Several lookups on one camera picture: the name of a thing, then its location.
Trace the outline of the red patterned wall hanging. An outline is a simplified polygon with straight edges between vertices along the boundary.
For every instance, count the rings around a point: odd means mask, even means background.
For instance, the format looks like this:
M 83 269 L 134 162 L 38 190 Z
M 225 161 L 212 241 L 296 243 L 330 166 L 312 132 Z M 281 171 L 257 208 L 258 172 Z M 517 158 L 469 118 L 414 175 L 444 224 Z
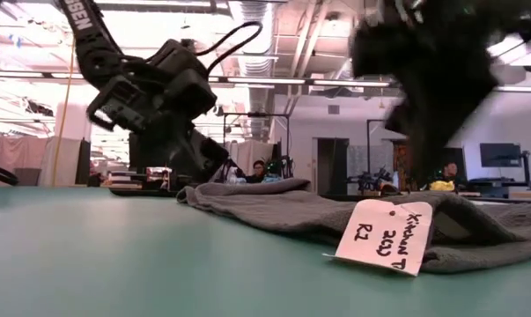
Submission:
M 394 170 L 398 174 L 398 188 L 409 189 L 409 152 L 405 143 L 393 143 Z

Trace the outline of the beige curtain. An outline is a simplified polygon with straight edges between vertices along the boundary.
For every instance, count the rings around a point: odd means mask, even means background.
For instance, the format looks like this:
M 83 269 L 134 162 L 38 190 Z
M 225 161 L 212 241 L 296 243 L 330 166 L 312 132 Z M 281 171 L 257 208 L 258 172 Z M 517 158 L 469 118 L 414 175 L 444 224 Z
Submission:
M 15 173 L 24 186 L 76 183 L 81 141 L 56 136 L 0 137 L 0 167 Z

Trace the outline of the dark doorway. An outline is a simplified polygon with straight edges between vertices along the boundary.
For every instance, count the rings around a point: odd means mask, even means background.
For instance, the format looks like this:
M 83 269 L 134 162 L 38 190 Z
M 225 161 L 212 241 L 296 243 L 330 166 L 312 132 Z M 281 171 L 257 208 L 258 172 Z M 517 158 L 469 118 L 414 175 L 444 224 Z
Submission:
M 319 138 L 317 140 L 316 185 L 320 195 L 347 194 L 346 138 Z

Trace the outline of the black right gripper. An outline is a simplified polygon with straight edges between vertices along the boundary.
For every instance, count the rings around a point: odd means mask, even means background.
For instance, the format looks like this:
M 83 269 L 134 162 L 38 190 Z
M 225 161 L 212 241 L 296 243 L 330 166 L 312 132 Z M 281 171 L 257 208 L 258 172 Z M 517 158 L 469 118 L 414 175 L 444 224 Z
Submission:
M 422 185 L 440 167 L 463 124 L 463 105 L 441 103 L 452 89 L 477 107 L 498 86 L 490 37 L 507 28 L 512 0 L 380 0 L 350 45 L 354 77 L 391 75 L 404 100 L 386 129 L 407 137 L 410 177 Z

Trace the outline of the grey terry towel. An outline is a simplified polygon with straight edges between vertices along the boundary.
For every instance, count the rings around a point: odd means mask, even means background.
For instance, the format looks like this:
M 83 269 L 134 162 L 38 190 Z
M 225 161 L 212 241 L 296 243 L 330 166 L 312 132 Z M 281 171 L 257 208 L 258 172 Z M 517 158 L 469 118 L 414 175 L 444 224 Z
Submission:
M 301 179 L 257 183 L 204 183 L 185 187 L 179 203 L 270 232 L 336 245 L 354 202 L 323 198 Z M 447 192 L 416 192 L 386 202 L 429 203 L 434 219 L 421 269 L 456 273 L 531 259 L 531 203 L 482 204 Z

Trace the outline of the black tall panel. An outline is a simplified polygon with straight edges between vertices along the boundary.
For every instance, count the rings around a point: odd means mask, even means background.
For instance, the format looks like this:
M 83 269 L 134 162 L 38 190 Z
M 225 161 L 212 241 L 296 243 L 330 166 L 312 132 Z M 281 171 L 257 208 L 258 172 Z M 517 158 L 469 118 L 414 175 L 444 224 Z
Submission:
M 84 138 L 79 143 L 75 184 L 86 185 L 90 174 L 91 144 Z

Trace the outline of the silver ventilation duct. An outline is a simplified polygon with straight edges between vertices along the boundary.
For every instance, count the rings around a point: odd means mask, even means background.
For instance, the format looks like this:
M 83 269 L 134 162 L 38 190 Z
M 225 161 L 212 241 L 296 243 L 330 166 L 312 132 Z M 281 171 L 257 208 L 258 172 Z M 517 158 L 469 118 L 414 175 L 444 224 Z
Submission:
M 234 13 L 234 3 L 232 3 L 232 14 Z M 274 4 L 261 1 L 240 1 L 236 3 L 236 18 L 239 22 L 257 21 L 262 24 L 261 33 L 251 40 L 242 52 L 249 57 L 240 60 L 240 72 L 244 77 L 270 77 L 272 74 L 273 60 L 268 57 L 272 49 L 273 25 L 274 25 Z M 265 113 L 267 111 L 268 91 L 264 88 L 249 88 L 249 110 L 248 112 Z M 253 139 L 265 139 L 269 132 L 267 129 L 267 118 L 250 118 L 250 131 Z

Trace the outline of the black monitor back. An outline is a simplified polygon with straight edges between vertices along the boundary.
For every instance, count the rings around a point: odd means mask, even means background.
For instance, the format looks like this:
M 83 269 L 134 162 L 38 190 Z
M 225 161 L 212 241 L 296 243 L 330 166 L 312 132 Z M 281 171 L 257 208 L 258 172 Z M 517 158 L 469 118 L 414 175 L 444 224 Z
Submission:
M 138 172 L 147 167 L 163 167 L 168 162 L 168 154 L 161 144 L 150 143 L 135 133 L 129 134 L 129 167 Z

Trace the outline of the wooden workbench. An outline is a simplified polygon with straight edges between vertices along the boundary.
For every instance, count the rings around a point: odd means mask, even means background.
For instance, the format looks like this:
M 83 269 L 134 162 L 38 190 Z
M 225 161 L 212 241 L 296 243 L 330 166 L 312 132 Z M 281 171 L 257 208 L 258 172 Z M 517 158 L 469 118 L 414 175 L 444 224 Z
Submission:
M 458 195 L 466 197 L 483 197 L 482 194 L 477 192 L 459 192 Z M 511 199 L 531 199 L 531 191 L 513 192 L 508 195 Z

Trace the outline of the white handwritten paper tag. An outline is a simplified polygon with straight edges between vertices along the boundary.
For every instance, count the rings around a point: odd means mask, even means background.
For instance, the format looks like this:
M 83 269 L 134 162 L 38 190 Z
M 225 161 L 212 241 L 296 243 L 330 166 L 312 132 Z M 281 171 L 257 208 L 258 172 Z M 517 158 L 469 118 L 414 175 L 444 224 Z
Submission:
M 417 276 L 431 237 L 432 213 L 432 206 L 424 202 L 361 201 L 336 251 L 326 256 Z

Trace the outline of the white curtain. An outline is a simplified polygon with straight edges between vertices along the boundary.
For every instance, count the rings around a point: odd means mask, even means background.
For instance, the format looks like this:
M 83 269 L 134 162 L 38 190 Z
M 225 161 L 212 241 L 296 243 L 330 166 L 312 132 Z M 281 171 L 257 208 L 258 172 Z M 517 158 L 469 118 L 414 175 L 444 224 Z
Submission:
M 248 140 L 241 143 L 227 142 L 225 147 L 236 165 L 245 174 L 252 174 L 255 161 L 267 161 L 272 157 L 274 144 Z

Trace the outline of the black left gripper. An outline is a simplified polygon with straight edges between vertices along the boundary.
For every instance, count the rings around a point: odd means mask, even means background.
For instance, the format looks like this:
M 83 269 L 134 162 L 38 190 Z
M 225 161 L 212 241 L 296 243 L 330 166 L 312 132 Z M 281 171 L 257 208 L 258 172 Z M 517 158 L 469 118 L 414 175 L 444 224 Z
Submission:
M 86 113 L 91 123 L 112 130 L 119 126 L 132 132 L 152 132 L 172 126 L 170 162 L 178 175 L 191 182 L 211 179 L 228 160 L 229 152 L 211 138 L 201 142 L 202 163 L 192 143 L 194 124 L 166 103 L 164 90 L 181 72 L 193 69 L 203 76 L 203 64 L 191 40 L 169 40 L 155 55 L 143 59 L 116 51 L 90 51 L 86 81 L 99 90 Z

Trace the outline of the green table mat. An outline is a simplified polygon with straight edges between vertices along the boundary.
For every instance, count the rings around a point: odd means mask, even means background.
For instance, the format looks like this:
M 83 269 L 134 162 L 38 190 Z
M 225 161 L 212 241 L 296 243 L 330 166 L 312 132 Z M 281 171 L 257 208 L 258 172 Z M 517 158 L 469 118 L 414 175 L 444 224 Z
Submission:
M 531 317 L 531 262 L 416 278 L 102 188 L 0 188 L 0 317 Z

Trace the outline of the black monitor stand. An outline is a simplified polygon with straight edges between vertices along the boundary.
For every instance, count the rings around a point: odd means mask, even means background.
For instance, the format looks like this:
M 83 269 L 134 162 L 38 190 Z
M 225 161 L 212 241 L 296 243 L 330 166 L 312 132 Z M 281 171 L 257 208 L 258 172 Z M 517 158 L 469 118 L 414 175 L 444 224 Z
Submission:
M 529 169 L 529 151 L 522 151 L 520 154 L 520 158 L 522 160 L 523 170 L 524 170 L 524 182 L 527 186 L 528 190 L 531 190 L 531 176 L 530 176 L 530 169 Z

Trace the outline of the black flat monitor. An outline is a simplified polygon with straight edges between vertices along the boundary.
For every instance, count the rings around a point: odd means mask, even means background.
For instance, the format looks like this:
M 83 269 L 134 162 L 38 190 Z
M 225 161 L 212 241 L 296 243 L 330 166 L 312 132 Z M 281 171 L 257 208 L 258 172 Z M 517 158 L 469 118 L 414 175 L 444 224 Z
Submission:
M 480 144 L 482 167 L 521 167 L 521 149 L 518 144 Z

